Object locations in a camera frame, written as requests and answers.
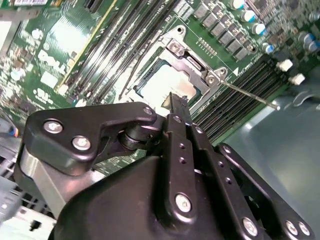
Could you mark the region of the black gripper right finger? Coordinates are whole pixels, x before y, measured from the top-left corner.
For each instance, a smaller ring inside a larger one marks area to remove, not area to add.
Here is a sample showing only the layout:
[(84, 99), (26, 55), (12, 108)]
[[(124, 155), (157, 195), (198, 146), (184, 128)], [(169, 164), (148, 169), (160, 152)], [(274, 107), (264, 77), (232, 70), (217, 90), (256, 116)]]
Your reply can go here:
[(228, 240), (312, 240), (306, 221), (228, 144), (213, 147), (205, 132), (192, 123), (188, 98), (180, 100), (193, 152), (200, 170), (217, 188), (222, 205), (219, 225)]

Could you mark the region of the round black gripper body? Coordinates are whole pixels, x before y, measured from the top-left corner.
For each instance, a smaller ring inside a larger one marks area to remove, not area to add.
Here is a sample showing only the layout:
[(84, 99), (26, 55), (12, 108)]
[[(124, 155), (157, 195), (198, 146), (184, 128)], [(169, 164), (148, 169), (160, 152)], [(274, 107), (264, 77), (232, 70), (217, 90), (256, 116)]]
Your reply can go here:
[(197, 218), (188, 231), (168, 226), (164, 207), (167, 165), (145, 157), (76, 194), (61, 211), (56, 240), (237, 240), (239, 238), (215, 187), (193, 169)]

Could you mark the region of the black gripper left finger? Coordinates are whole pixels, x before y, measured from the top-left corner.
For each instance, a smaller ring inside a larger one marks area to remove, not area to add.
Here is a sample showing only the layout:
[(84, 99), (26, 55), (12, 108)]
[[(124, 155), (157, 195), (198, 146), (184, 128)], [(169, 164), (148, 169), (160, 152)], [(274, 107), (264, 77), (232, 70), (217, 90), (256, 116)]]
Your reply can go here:
[(55, 215), (75, 195), (89, 188), (85, 179), (96, 164), (110, 159), (127, 160), (127, 165), (147, 157), (159, 157), (166, 166), (164, 208), (168, 222), (193, 223), (197, 217), (196, 189), (188, 185), (194, 170), (192, 143), (187, 138), (187, 121), (171, 93), (163, 102), (169, 112), (157, 114), (143, 102), (92, 105), (37, 111), (26, 121), (18, 154), (17, 180), (25, 187), (35, 185), (43, 193), (47, 180), (32, 176), (34, 162), (53, 170), (61, 187), (45, 196)]

